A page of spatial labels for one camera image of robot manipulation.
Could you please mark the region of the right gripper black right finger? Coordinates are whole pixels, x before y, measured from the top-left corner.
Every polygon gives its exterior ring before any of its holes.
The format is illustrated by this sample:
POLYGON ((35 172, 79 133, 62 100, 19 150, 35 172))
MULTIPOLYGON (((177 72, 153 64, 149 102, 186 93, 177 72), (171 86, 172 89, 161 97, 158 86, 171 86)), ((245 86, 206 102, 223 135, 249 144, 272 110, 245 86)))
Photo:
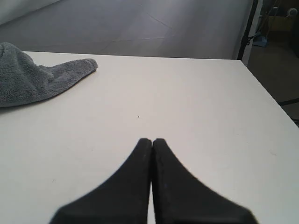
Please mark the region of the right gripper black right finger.
POLYGON ((157 224, 255 224, 246 209, 194 177, 164 139, 152 146, 152 194, 157 224))

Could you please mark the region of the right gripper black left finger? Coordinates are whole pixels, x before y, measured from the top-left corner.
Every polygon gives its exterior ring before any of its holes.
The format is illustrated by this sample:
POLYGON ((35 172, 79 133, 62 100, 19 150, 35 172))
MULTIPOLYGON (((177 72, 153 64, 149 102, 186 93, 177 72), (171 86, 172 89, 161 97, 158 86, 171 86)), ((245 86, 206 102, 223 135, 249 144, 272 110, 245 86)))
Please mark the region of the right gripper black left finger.
POLYGON ((122 166, 104 183, 61 207, 54 224, 145 224, 150 196, 152 143, 139 139, 122 166))

